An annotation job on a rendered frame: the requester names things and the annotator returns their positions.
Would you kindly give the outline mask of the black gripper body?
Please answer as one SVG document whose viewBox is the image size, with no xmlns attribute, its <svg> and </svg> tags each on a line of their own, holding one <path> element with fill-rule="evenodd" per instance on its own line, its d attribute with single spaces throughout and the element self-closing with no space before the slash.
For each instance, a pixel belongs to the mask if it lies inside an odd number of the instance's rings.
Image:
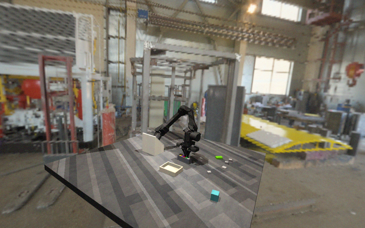
<svg viewBox="0 0 365 228">
<path fill-rule="evenodd" d="M 182 146 L 182 148 L 188 148 L 188 150 L 191 150 L 192 152 L 197 152 L 199 151 L 199 147 L 197 146 L 191 146 L 191 141 L 192 139 L 186 139 L 184 138 L 183 139 L 184 142 L 180 141 L 180 142 L 177 142 L 176 146 Z"/>
</svg>

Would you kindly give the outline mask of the teal cube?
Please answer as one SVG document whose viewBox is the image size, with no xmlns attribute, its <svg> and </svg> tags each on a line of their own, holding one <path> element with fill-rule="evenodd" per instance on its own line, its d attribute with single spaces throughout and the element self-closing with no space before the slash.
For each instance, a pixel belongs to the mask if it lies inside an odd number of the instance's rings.
<svg viewBox="0 0 365 228">
<path fill-rule="evenodd" d="M 218 202 L 219 199 L 219 191 L 212 190 L 210 200 Z"/>
</svg>

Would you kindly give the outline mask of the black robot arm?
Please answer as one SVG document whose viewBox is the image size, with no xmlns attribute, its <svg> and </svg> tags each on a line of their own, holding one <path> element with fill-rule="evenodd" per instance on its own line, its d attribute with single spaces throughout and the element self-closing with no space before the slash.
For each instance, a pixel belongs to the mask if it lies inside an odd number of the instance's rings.
<svg viewBox="0 0 365 228">
<path fill-rule="evenodd" d="M 200 141 L 201 138 L 201 133 L 197 132 L 197 125 L 195 123 L 195 119 L 194 119 L 194 111 L 191 108 L 188 108 L 185 105 L 182 105 L 179 109 L 178 112 L 170 119 L 168 120 L 168 122 L 163 123 L 162 125 L 158 126 L 155 129 L 155 133 L 153 136 L 156 136 L 159 140 L 161 139 L 161 136 L 164 136 L 168 131 L 169 131 L 169 127 L 176 122 L 181 116 L 184 115 L 189 115 L 189 123 L 188 123 L 188 128 L 191 130 L 188 130 L 187 128 L 185 128 L 184 131 L 184 138 L 186 139 L 192 139 L 194 141 Z M 160 132 L 159 132 L 160 131 Z"/>
</svg>

